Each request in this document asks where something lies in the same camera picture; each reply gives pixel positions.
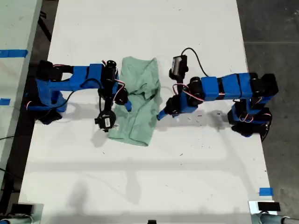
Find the green cloth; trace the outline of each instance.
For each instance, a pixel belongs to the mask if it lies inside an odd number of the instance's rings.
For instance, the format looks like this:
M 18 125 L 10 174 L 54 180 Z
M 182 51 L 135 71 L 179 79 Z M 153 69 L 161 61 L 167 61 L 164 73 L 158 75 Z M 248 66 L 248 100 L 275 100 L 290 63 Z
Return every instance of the green cloth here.
M 157 59 L 150 61 L 125 57 L 122 60 L 120 80 L 126 83 L 132 111 L 116 105 L 116 122 L 108 137 L 117 141 L 148 146 L 159 112 L 160 81 Z

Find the gray concrete floor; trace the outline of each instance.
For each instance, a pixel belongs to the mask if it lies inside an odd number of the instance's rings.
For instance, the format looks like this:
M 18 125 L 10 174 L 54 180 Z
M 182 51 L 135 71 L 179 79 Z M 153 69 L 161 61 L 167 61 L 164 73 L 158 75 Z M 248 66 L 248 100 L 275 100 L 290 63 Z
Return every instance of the gray concrete floor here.
M 44 0 L 46 25 L 52 31 L 56 0 Z M 279 93 L 268 104 L 273 122 L 263 142 L 264 156 L 274 199 L 280 202 L 282 214 L 299 218 L 299 1 L 298 0 L 237 0 L 249 71 L 274 73 Z M 39 60 L 46 60 L 50 43 L 37 27 L 30 60 L 29 74 Z M 15 170 L 22 175 L 23 170 Z

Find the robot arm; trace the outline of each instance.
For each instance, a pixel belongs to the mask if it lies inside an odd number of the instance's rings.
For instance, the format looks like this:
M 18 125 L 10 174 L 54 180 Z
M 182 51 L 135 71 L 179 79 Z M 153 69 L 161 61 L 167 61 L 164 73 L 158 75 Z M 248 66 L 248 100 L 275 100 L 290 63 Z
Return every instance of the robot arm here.
M 228 113 L 232 129 L 246 137 L 260 133 L 262 140 L 265 138 L 272 115 L 264 106 L 278 92 L 273 74 L 265 74 L 261 79 L 256 73 L 231 74 L 220 78 L 193 77 L 188 85 L 184 85 L 187 71 L 187 56 L 174 57 L 169 76 L 177 81 L 174 86 L 178 86 L 178 94 L 168 99 L 166 107 L 157 115 L 158 120 L 167 114 L 175 117 L 181 113 L 192 113 L 204 101 L 240 99 L 234 101 Z
M 72 76 L 62 80 L 63 73 L 71 73 Z M 116 120 L 111 110 L 113 102 L 125 105 L 127 111 L 132 109 L 128 92 L 124 87 L 125 84 L 118 80 L 118 70 L 114 61 L 90 66 L 53 65 L 51 62 L 41 61 L 36 77 L 26 94 L 26 108 L 36 119 L 49 124 L 62 118 L 60 113 L 65 112 L 67 101 L 75 91 L 98 89 L 100 98 L 105 100 L 105 107 L 102 111 L 100 106 L 100 114 L 95 123 L 107 132 Z M 71 94 L 64 99 L 60 91 L 71 91 Z

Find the white tabletop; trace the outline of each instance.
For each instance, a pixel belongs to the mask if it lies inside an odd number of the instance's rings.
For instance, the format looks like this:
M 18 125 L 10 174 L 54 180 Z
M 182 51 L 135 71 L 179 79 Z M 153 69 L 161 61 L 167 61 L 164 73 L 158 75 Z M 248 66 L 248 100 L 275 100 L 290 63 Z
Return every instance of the white tabletop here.
M 49 60 L 120 67 L 126 56 L 156 57 L 163 108 L 172 58 L 186 47 L 211 76 L 246 72 L 236 1 L 60 0 Z M 185 83 L 203 76 L 187 54 Z M 98 100 L 79 91 L 62 120 L 35 125 L 19 201 L 44 204 L 42 223 L 250 224 L 248 201 L 271 200 L 258 195 L 269 187 L 259 135 L 223 121 L 231 100 L 159 121 L 148 147 L 107 139 L 93 120 Z

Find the blue painter's tape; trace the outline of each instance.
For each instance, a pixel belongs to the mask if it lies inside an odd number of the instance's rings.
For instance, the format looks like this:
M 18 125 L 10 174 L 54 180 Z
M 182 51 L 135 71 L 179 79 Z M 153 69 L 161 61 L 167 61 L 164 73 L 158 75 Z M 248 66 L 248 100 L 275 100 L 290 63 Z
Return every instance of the blue painter's tape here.
M 0 57 L 26 57 L 27 54 L 28 51 L 22 49 L 0 50 Z
M 273 196 L 273 188 L 260 188 L 260 196 Z
M 8 106 L 10 104 L 10 99 L 8 98 L 1 98 L 0 99 L 0 105 L 1 106 Z

